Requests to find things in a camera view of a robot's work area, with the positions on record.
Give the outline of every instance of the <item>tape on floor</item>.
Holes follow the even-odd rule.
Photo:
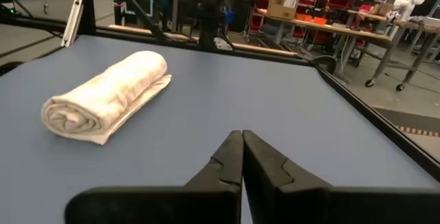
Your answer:
[[[416,128],[410,128],[410,127],[404,127],[404,126],[398,126],[401,131],[405,133],[415,134],[415,135],[426,135],[430,137],[440,137],[440,134],[438,132],[433,131],[424,131]]]

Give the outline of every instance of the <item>wooden table top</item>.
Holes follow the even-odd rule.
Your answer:
[[[258,9],[258,12],[260,12],[261,14],[263,14],[264,16],[267,16],[267,10],[262,10],[262,9]],[[297,19],[293,19],[290,21],[286,21],[283,19],[278,19],[278,18],[274,18],[274,17],[269,17],[271,19],[276,19],[279,21],[285,21],[285,22],[289,22],[292,23],[294,25],[299,25],[299,26],[304,26],[310,29],[314,29],[314,30],[320,30],[323,32],[335,32],[338,34],[343,34],[343,35],[350,35],[350,36],[357,36],[360,38],[376,38],[376,39],[381,39],[381,40],[385,40],[385,41],[391,41],[391,38],[389,36],[386,35],[381,35],[381,34],[375,34],[372,32],[365,32],[365,31],[355,31],[352,30],[350,28],[347,27],[338,27],[335,25],[320,25],[317,23],[313,23],[313,22],[308,22],[308,21],[300,21]]]
[[[361,16],[364,16],[366,18],[373,19],[376,21],[387,21],[388,20],[386,17],[383,17],[383,16],[379,16],[379,15],[375,15],[375,14],[367,14],[367,13],[359,12],[359,11],[355,11],[355,10],[347,10],[347,12],[349,14],[361,15]]]
[[[109,25],[109,27],[113,28],[113,29],[125,30],[125,31],[130,31],[130,32],[139,32],[139,33],[148,34],[148,35],[152,34],[151,31],[147,30],[147,29],[127,27],[127,26],[123,26],[123,25]],[[174,39],[189,40],[189,38],[187,36],[184,36],[181,34],[173,34],[173,33],[165,32],[165,35],[167,35],[171,38],[174,38]],[[280,55],[284,55],[284,56],[295,56],[297,54],[295,52],[287,52],[287,51],[283,51],[280,49],[270,49],[270,48],[257,47],[257,46],[253,46],[253,45],[245,45],[245,44],[240,44],[240,43],[232,43],[232,44],[239,49],[247,49],[247,50],[252,50],[255,52],[266,52],[266,53],[280,54]]]
[[[440,27],[434,25],[424,25],[423,28],[421,28],[420,25],[416,23],[409,21],[399,21],[399,20],[395,20],[394,24],[403,28],[408,28],[413,30],[424,30],[429,33],[440,34]]]

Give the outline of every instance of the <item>white towel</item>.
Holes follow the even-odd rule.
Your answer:
[[[165,59],[155,52],[136,52],[102,74],[61,96],[41,110],[49,130],[63,137],[104,145],[140,107],[168,85]]]

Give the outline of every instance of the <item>cardboard box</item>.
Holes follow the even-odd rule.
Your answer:
[[[379,10],[380,16],[386,16],[389,12],[393,11],[393,4],[383,3]]]
[[[267,15],[277,19],[292,20],[295,18],[299,0],[269,0]]]

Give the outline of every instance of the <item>table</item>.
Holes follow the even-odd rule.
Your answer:
[[[355,11],[355,10],[347,10],[346,12],[348,14],[351,14],[350,15],[351,20],[353,20],[353,16],[356,16],[356,15],[360,15],[360,16],[363,16],[365,18],[372,19],[375,21],[387,21],[388,20],[386,17],[383,17],[383,16],[379,16],[379,15],[375,15],[375,14],[368,14],[365,12],[359,12],[359,11]]]
[[[140,50],[160,53],[173,79],[105,146],[42,125],[50,96]],[[96,186],[184,185],[243,129],[334,186],[440,188],[313,67],[80,36],[6,74],[0,89],[2,224],[62,223],[70,198]],[[244,194],[242,223],[251,222]]]
[[[298,19],[286,21],[283,19],[278,19],[278,18],[267,16],[267,10],[258,9],[258,12],[260,12],[261,14],[263,14],[267,18],[276,19],[277,21],[282,21],[280,23],[280,27],[278,28],[278,31],[276,34],[275,43],[277,43],[277,44],[281,40],[281,34],[283,33],[284,23],[291,23],[291,24],[294,24],[297,26],[301,26],[301,27],[305,27],[305,28],[313,29],[313,30],[318,30],[318,31],[323,31],[323,32],[336,33],[339,35],[343,35],[344,38],[348,37],[348,39],[346,40],[345,46],[344,46],[344,43],[339,43],[339,45],[337,46],[337,49],[335,51],[335,55],[334,55],[337,58],[337,55],[339,54],[340,50],[343,48],[342,49],[343,50],[342,57],[340,60],[338,60],[338,65],[336,67],[335,75],[347,83],[350,82],[350,80],[344,76],[344,67],[349,60],[350,53],[355,46],[357,38],[368,39],[368,40],[379,40],[383,43],[390,43],[391,42],[391,39],[389,36],[382,35],[382,34],[375,34],[375,33],[366,32],[366,31],[356,31],[356,30],[352,30],[347,27],[341,27],[341,26],[337,26],[337,25],[320,25],[317,23],[308,22],[308,21],[301,21]]]
[[[139,33],[143,33],[143,34],[148,34],[148,35],[152,35],[151,31],[148,29],[142,29],[142,28],[136,28],[136,27],[127,27],[127,26],[123,26],[123,25],[109,25],[110,28],[113,29],[118,29],[118,30],[124,30],[124,31],[130,31],[130,32],[139,32]],[[189,40],[190,38],[188,38],[187,36],[184,36],[182,34],[173,34],[171,32],[165,32],[165,35],[174,38],[174,39],[179,39],[179,40]],[[191,36],[191,38],[193,39],[199,39],[196,36]],[[270,48],[264,48],[264,47],[257,47],[257,46],[253,46],[253,45],[245,45],[245,44],[240,44],[240,43],[232,43],[236,48],[239,49],[248,49],[248,50],[252,50],[252,51],[256,51],[256,52],[263,52],[263,53],[273,53],[273,54],[279,54],[279,55],[283,55],[283,56],[295,56],[297,53],[295,52],[286,52],[280,49],[270,49]]]
[[[396,69],[405,69],[408,70],[408,72],[405,75],[404,80],[396,86],[397,91],[403,91],[405,89],[406,84],[408,84],[415,73],[417,72],[418,68],[420,67],[423,60],[428,55],[430,48],[437,42],[437,39],[439,38],[440,34],[440,27],[435,27],[432,25],[425,25],[423,28],[420,27],[418,24],[409,22],[409,21],[394,21],[394,27],[391,28],[391,30],[396,29],[396,33],[393,37],[393,42],[389,47],[386,48],[386,52],[382,58],[376,56],[375,54],[367,53],[369,56],[372,56],[373,58],[377,58],[380,60],[380,64],[377,66],[375,73],[373,74],[373,77],[365,82],[366,87],[372,87],[375,84],[375,80],[382,74],[384,69],[386,67],[392,67]],[[404,32],[406,29],[413,29],[413,30],[424,30],[428,35],[426,42],[423,44],[423,47],[421,48],[420,53],[417,55],[416,59],[412,63],[412,65],[404,65],[399,62],[391,61],[391,55],[393,54],[394,50],[396,49],[397,45],[399,44],[402,36],[404,35]]]

